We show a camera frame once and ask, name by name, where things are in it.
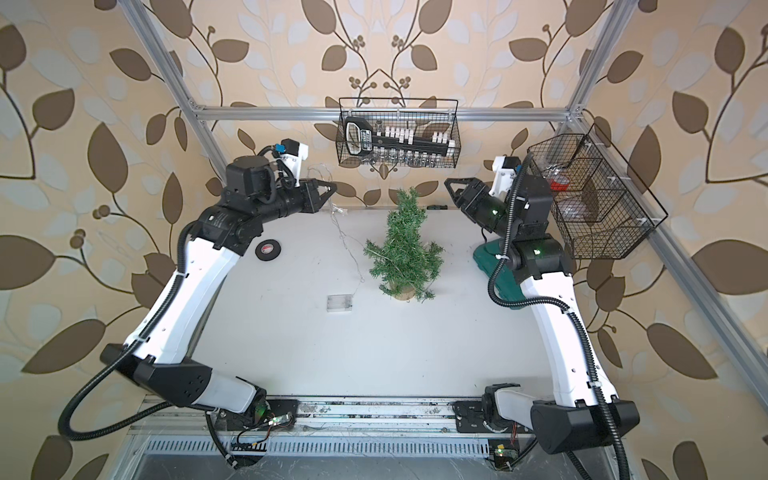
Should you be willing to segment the clear wire string lights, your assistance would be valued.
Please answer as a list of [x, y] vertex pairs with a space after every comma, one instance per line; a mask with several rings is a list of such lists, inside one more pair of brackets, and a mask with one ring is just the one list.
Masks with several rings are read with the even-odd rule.
[[[320, 164], [318, 166], [309, 166], [308, 172], [313, 178], [318, 178], [319, 180], [322, 180], [322, 181], [333, 182], [333, 176], [329, 168], [324, 164]], [[358, 277], [358, 283], [355, 286], [353, 293], [350, 295], [351, 298], [354, 298], [354, 296], [359, 291], [360, 287], [365, 284], [365, 277], [363, 275], [357, 256], [354, 254], [354, 252], [352, 251], [351, 247], [348, 244], [348, 241], [350, 239], [353, 239], [353, 237], [349, 236], [345, 232], [345, 230], [342, 228], [339, 221], [341, 217], [345, 217], [348, 214], [348, 210], [346, 208], [342, 208], [338, 206], [334, 200], [330, 200], [329, 203], [330, 203], [329, 215], [330, 215], [331, 222], [337, 229], [338, 236], [342, 243], [342, 246], [344, 247], [348, 256], [350, 257], [350, 259], [355, 265], [355, 270]]]

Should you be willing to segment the small green christmas tree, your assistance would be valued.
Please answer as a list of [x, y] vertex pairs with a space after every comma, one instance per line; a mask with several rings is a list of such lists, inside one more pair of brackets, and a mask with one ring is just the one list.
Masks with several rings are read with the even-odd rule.
[[365, 243], [364, 254], [373, 261], [370, 274], [379, 281], [380, 291], [389, 297], [401, 301], [432, 300], [432, 284], [441, 272], [444, 248], [422, 238], [427, 210], [419, 205], [418, 190], [398, 190], [397, 195], [397, 208], [387, 216], [384, 242]]

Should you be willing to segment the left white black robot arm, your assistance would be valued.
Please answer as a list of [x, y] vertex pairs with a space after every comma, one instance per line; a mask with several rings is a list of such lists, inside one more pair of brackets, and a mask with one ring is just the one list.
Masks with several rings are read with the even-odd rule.
[[[249, 426], [265, 417], [266, 392], [253, 383], [215, 372], [188, 358], [192, 336], [234, 265], [261, 236], [267, 222], [313, 214], [336, 193], [333, 182], [301, 179], [282, 159], [272, 169], [262, 157], [236, 159], [226, 168], [219, 201], [187, 224], [177, 242], [177, 266], [141, 324], [122, 344], [102, 352], [104, 368], [64, 407], [58, 432], [71, 441], [100, 438], [171, 406], [227, 411]], [[80, 403], [118, 371], [162, 398], [162, 403], [107, 427], [77, 431], [71, 421]]]

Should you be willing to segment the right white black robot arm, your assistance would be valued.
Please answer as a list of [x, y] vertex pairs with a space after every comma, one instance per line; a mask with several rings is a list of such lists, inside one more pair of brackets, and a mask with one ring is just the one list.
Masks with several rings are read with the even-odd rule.
[[529, 173], [533, 157], [496, 159], [495, 179], [448, 178], [454, 205], [474, 224], [501, 239], [487, 293], [497, 305], [529, 308], [543, 339], [553, 397], [537, 398], [517, 383], [494, 384], [482, 396], [484, 425], [501, 433], [523, 426], [548, 454], [565, 454], [579, 475], [589, 475], [576, 451], [610, 446], [621, 479], [631, 478], [623, 436], [640, 416], [620, 399], [605, 374], [575, 299], [570, 256], [548, 233], [553, 193], [548, 181]]

